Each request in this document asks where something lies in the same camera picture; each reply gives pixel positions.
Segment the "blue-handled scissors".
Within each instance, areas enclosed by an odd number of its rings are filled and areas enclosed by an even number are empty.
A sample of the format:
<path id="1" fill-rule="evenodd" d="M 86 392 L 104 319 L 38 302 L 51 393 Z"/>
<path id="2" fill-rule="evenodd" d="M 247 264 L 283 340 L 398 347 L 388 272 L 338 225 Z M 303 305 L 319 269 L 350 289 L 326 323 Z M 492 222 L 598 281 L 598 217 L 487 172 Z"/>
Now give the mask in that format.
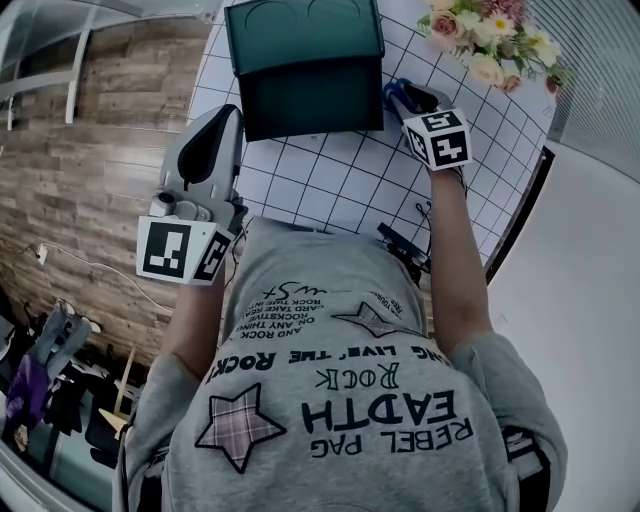
<path id="1" fill-rule="evenodd" d="M 415 109 L 414 102 L 405 91 L 406 86 L 411 84 L 412 82 L 406 78 L 388 82 L 383 88 L 385 108 L 394 114 L 400 114 L 398 107 L 401 106 L 408 112 L 413 113 Z"/>

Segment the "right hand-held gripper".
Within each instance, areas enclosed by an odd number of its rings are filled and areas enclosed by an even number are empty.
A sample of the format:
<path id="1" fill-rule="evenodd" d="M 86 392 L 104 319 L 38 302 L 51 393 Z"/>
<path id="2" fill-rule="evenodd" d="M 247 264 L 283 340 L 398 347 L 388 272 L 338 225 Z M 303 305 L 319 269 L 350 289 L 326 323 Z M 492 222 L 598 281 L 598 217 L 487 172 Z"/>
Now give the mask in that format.
<path id="1" fill-rule="evenodd" d="M 395 93 L 391 105 L 414 157 L 430 171 L 464 166 L 472 162 L 470 129 L 464 113 L 453 108 L 444 93 L 420 85 L 408 85 L 407 97 L 412 112 L 422 114 L 408 117 L 408 110 Z"/>

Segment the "white grid mat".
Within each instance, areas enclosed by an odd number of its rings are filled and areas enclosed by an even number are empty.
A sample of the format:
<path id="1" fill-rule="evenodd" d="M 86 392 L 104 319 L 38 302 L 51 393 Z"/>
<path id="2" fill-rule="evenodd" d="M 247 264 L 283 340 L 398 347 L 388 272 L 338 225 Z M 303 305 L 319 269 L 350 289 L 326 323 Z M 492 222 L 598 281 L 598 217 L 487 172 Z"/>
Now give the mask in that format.
<path id="1" fill-rule="evenodd" d="M 242 111 L 224 10 L 249 0 L 223 0 L 213 19 L 189 115 L 198 118 L 223 104 Z M 239 193 L 250 212 L 328 232 L 377 236 L 380 223 L 421 250 L 431 223 L 430 170 L 413 156 L 403 121 L 385 108 L 383 88 L 406 78 L 438 90 L 463 111 L 473 160 L 463 166 L 467 205 L 481 258 L 501 250 L 525 199 L 555 109 L 544 80 L 526 80 L 510 95 L 474 79 L 417 22 L 425 0 L 376 0 L 385 55 L 382 60 L 380 131 L 332 132 L 242 144 Z"/>

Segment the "person's right forearm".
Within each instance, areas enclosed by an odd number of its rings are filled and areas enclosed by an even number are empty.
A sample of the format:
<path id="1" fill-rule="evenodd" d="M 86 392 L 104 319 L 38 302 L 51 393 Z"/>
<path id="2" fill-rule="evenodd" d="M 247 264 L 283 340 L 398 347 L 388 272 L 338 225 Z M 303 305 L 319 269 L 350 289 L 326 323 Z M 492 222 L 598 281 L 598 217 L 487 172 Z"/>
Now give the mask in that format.
<path id="1" fill-rule="evenodd" d="M 450 355 L 463 342 L 493 330 L 487 283 L 466 196 L 451 170 L 431 174 L 431 295 L 434 334 Z"/>

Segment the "dark green box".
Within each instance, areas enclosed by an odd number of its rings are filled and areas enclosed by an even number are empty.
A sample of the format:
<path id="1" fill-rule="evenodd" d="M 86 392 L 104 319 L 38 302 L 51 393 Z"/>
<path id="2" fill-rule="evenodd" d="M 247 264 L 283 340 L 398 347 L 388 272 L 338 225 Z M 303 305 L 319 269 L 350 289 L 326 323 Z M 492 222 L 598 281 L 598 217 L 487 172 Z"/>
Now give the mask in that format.
<path id="1" fill-rule="evenodd" d="M 376 0 L 249 0 L 224 16 L 247 141 L 383 129 Z"/>

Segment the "grey printed t-shirt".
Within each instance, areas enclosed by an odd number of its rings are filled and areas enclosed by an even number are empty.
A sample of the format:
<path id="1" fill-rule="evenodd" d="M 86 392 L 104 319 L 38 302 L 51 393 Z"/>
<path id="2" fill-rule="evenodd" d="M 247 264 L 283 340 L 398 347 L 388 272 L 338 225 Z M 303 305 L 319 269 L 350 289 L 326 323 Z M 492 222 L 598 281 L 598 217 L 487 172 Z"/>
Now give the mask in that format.
<path id="1" fill-rule="evenodd" d="M 201 383 L 153 363 L 113 512 L 551 512 L 567 447 L 511 342 L 445 355 L 400 262 L 255 219 Z"/>

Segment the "pastel flower bouquet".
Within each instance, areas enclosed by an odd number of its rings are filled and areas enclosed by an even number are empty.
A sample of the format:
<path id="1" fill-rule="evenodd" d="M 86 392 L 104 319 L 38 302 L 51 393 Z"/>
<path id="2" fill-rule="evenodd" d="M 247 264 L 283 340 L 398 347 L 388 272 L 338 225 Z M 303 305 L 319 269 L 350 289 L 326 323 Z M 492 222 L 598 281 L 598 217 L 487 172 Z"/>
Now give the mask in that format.
<path id="1" fill-rule="evenodd" d="M 561 46 L 528 19 L 527 0 L 425 0 L 420 32 L 458 59 L 471 76 L 505 95 L 541 78 L 554 95 L 568 79 Z"/>

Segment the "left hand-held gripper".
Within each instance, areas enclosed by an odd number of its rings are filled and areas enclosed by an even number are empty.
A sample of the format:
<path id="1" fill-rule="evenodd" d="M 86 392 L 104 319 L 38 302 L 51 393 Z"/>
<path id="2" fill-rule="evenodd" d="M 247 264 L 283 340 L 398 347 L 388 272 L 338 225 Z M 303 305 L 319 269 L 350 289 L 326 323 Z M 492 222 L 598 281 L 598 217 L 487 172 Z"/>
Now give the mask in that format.
<path id="1" fill-rule="evenodd" d="M 139 218 L 136 273 L 171 283 L 208 286 L 239 236 L 248 208 L 233 191 L 244 120 L 234 104 L 191 122 L 165 152 L 159 192 Z M 214 210 L 180 195 L 221 198 Z"/>

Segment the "black electronic device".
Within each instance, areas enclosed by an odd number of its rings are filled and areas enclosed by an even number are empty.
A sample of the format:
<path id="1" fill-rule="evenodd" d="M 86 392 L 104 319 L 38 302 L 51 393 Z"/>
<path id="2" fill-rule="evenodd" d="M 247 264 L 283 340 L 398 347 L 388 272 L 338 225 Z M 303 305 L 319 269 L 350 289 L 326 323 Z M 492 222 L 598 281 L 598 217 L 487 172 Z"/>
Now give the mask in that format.
<path id="1" fill-rule="evenodd" d="M 431 243 L 426 252 L 394 231 L 385 223 L 380 223 L 377 231 L 383 237 L 383 244 L 406 268 L 411 280 L 418 285 L 424 273 L 431 273 Z"/>

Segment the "person's left forearm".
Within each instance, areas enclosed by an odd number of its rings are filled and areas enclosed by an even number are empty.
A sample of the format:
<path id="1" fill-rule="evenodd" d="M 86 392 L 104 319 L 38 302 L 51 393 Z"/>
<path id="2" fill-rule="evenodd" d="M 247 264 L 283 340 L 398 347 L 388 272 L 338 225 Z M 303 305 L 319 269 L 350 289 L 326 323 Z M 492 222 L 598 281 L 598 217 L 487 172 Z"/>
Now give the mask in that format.
<path id="1" fill-rule="evenodd" d="M 216 356 L 225 287 L 223 271 L 211 285 L 181 285 L 164 335 L 161 354 L 175 357 L 198 383 Z"/>

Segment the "black office chair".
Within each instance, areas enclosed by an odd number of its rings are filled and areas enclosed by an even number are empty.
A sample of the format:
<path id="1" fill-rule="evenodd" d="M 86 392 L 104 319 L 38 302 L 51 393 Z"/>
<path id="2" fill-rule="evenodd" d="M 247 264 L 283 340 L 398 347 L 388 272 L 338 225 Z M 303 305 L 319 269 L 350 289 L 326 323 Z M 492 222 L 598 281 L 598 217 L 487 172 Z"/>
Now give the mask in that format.
<path id="1" fill-rule="evenodd" d="M 119 441 L 100 410 L 112 411 L 116 395 L 116 380 L 107 371 L 68 363 L 49 391 L 45 422 L 66 436 L 81 434 L 91 458 L 114 469 Z"/>

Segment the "white window blinds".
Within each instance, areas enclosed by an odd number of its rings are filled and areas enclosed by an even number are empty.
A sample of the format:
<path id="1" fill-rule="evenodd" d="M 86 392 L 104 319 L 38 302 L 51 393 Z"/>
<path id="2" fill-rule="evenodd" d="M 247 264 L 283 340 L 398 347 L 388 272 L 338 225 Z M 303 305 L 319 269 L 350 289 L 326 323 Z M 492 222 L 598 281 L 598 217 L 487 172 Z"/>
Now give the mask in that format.
<path id="1" fill-rule="evenodd" d="M 640 0 L 527 0 L 561 46 L 549 138 L 640 182 Z"/>

